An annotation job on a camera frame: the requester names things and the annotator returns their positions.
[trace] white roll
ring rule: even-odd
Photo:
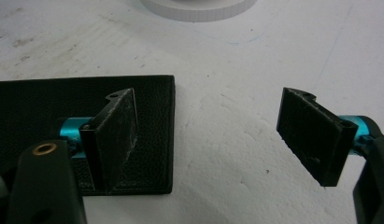
[[[257,0],[141,0],[155,14],[175,21],[205,22],[232,18]]]

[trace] black block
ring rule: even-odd
[[[284,88],[277,131],[300,162],[324,187],[334,187],[358,126],[342,120],[305,91]]]
[[[384,136],[375,140],[353,195],[358,224],[384,223]]]
[[[112,92],[133,88],[138,118],[135,150],[110,194],[172,190],[175,81],[172,76],[79,77],[0,82],[0,174],[29,146],[50,138],[58,118],[93,117]],[[94,190],[85,159],[73,160],[83,195]]]

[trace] hole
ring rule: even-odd
[[[31,217],[31,222],[32,223],[43,223],[46,222],[47,220],[50,219],[52,216],[52,212],[50,209],[43,209],[41,211],[36,212],[32,217]]]
[[[57,145],[53,143],[47,143],[47,144],[43,144],[38,147],[35,147],[33,150],[33,153],[36,156],[42,156],[42,155],[51,153],[53,150],[55,150],[55,148],[57,148]]]

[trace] black plastic piece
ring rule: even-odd
[[[300,162],[324,187],[334,187],[358,126],[342,120],[305,91],[284,88],[277,131]]]
[[[353,195],[359,224],[384,223],[384,137],[374,141]]]
[[[91,117],[115,91],[134,89],[135,150],[112,191],[95,190],[86,159],[72,163],[83,195],[163,194],[172,190],[175,80],[173,76],[78,77],[0,82],[0,172],[25,148],[51,139],[58,118]]]
[[[369,129],[369,135],[372,138],[377,139],[380,137],[384,137],[384,134],[381,132],[378,125],[372,119],[366,116],[358,116],[358,117],[360,117],[366,123],[366,126]]]
[[[79,128],[95,190],[110,192],[136,142],[137,121],[134,90],[107,96],[109,103],[90,122]]]
[[[40,142],[20,156],[7,224],[86,223],[65,141]]]
[[[8,201],[9,201],[9,196],[6,196],[5,198],[0,198],[0,224],[6,223]]]

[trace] black bracket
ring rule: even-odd
[[[134,150],[137,121],[133,89],[113,92],[106,99],[105,108],[78,130],[95,190],[111,191]]]
[[[351,150],[364,156],[366,164],[353,192],[357,220],[384,223],[384,135],[372,119],[341,119],[315,99],[311,93],[284,88],[277,131],[324,187],[337,185]]]
[[[87,223],[65,141],[40,142],[21,154],[6,223]]]

